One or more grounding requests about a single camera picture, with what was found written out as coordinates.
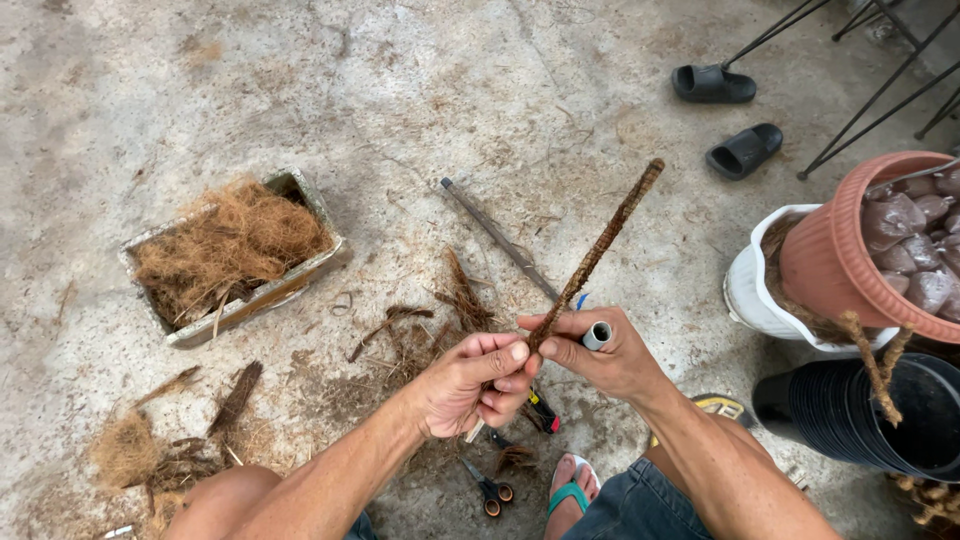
denim shorts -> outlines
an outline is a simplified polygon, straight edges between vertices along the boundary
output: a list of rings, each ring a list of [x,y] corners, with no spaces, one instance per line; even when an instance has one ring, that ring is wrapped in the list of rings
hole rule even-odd
[[[693,503],[649,459],[607,480],[562,540],[712,540]]]

black slipper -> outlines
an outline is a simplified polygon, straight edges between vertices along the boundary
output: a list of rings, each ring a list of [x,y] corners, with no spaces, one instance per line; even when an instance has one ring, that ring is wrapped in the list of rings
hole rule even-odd
[[[707,164],[731,180],[743,180],[776,154],[781,144],[783,132],[780,128],[773,124],[756,124],[710,148]]]
[[[694,103],[746,103],[756,95],[756,83],[746,75],[714,65],[685,65],[673,70],[673,89]]]

concrete floor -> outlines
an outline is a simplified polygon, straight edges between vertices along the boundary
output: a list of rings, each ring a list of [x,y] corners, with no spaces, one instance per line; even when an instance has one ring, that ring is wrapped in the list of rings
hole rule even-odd
[[[142,527],[143,492],[93,487],[84,451],[112,411],[194,364],[204,367],[200,383],[149,405],[158,433],[201,434],[221,386],[260,359],[249,424],[266,442],[248,459],[281,472],[302,464],[363,413],[331,413],[323,388],[385,376],[345,356],[385,307],[435,304],[445,245],[472,276],[495,283],[481,295],[502,318],[547,308],[439,188],[444,175],[559,287],[622,191],[662,157],[666,170],[594,273],[587,305],[628,309],[688,395],[749,399],[758,378],[798,357],[727,316],[721,280],[754,224],[785,204],[825,201],[860,160],[943,151],[956,131],[948,120],[923,143],[910,136],[939,107],[927,96],[810,181],[794,178],[901,59],[861,32],[832,43],[847,16],[840,7],[736,65],[758,82],[752,103],[674,96],[673,67],[721,60],[789,4],[722,0],[707,12],[694,0],[7,3],[0,535]],[[893,94],[916,87],[913,77]],[[707,169],[708,147],[760,121],[783,129],[782,152],[740,183]],[[205,184],[288,164],[314,180],[355,259],[212,347],[166,348],[117,246],[171,218]],[[353,309],[337,317],[342,291],[352,291]],[[291,360],[303,350],[313,351],[305,371]],[[379,342],[368,352],[391,354]],[[540,452],[541,467],[505,477],[517,503],[503,519],[481,517],[479,492],[449,463],[395,481],[372,504],[383,537],[536,538],[562,452],[588,457],[606,478],[645,448],[648,429],[625,405],[603,403],[555,365],[540,384],[564,428],[549,438],[523,419],[504,429]],[[781,468],[806,470],[810,498],[846,538],[917,533],[881,473],[756,435]],[[489,468],[490,446],[468,452]]]

scissors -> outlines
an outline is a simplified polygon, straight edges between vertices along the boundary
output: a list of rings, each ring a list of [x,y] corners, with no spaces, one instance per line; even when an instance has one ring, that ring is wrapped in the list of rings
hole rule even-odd
[[[467,465],[467,470],[473,475],[480,484],[480,491],[483,492],[483,510],[487,515],[495,518],[500,515],[500,504],[509,503],[514,499],[514,488],[506,483],[493,483],[490,479],[480,474],[476,467],[464,458],[460,458]]]

white pot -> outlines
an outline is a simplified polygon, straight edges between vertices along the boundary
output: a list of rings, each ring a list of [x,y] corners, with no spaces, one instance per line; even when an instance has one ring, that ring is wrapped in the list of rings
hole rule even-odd
[[[782,218],[803,216],[818,209],[820,205],[789,205],[770,214],[750,234],[750,245],[736,256],[723,282],[723,297],[730,310],[730,317],[756,331],[781,339],[806,340],[807,343],[826,353],[857,353],[855,345],[837,345],[818,339],[797,317],[778,306],[767,291],[763,277],[766,262],[760,240],[771,226]],[[897,334],[897,328],[884,329],[873,341],[871,349],[877,350]]]

